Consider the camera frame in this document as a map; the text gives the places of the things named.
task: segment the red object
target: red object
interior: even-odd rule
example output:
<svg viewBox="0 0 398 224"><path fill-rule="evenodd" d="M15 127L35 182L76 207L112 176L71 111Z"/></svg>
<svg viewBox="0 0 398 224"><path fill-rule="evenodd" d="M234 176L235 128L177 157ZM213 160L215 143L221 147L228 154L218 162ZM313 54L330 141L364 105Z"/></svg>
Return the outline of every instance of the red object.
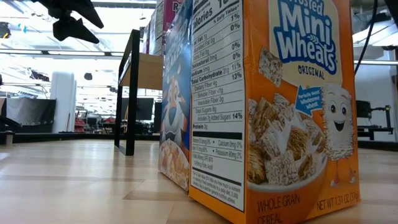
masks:
<svg viewBox="0 0 398 224"><path fill-rule="evenodd" d="M105 123L114 123L116 119L114 118L108 118L105 120Z"/></svg>
<svg viewBox="0 0 398 224"><path fill-rule="evenodd" d="M75 132L85 133L86 123L82 119L75 119Z"/></svg>

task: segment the cartoon mini wheat mascot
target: cartoon mini wheat mascot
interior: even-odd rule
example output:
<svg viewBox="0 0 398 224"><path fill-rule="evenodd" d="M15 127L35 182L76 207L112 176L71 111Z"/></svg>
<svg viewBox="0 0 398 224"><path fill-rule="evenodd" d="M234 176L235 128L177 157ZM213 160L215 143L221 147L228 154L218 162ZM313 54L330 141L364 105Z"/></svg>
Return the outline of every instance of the cartoon mini wheat mascot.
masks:
<svg viewBox="0 0 398 224"><path fill-rule="evenodd" d="M330 185L340 182L338 162L354 153L354 124L351 95L342 87L328 83L322 87L323 127L327 140L325 154L336 161L336 174ZM354 172L349 166L350 183L355 183Z"/></svg>

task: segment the nutrition facts label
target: nutrition facts label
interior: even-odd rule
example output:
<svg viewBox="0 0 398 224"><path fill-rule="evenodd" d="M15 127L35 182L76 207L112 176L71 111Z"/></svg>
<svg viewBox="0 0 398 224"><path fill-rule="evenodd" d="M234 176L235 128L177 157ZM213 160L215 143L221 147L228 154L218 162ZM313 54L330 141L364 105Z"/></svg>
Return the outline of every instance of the nutrition facts label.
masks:
<svg viewBox="0 0 398 224"><path fill-rule="evenodd" d="M242 0L194 0L191 186L244 211Z"/></svg>

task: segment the frosted mini wheats logo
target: frosted mini wheats logo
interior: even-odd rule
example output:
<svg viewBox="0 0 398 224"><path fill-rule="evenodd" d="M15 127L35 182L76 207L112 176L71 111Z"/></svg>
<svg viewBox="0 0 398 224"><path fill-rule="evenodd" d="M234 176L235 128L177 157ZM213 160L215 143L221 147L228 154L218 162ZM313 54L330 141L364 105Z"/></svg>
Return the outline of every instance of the frosted mini wheats logo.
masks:
<svg viewBox="0 0 398 224"><path fill-rule="evenodd" d="M325 14L325 1L278 0L277 4L280 26L274 27L274 38L281 61L314 63L335 75L340 56L333 26L338 24Z"/></svg>

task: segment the monitor screen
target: monitor screen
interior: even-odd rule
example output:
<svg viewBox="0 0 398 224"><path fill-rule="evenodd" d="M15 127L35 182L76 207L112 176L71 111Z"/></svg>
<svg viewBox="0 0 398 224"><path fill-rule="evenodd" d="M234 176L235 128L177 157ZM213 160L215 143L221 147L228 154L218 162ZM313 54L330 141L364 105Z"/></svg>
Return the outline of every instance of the monitor screen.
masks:
<svg viewBox="0 0 398 224"><path fill-rule="evenodd" d="M87 118L87 124L90 126L96 126L97 125L97 118Z"/></svg>
<svg viewBox="0 0 398 224"><path fill-rule="evenodd" d="M127 106L129 105L129 98L122 99L122 119L127 119ZM152 111L154 108L153 98L137 98L137 121L150 121L152 120Z"/></svg>

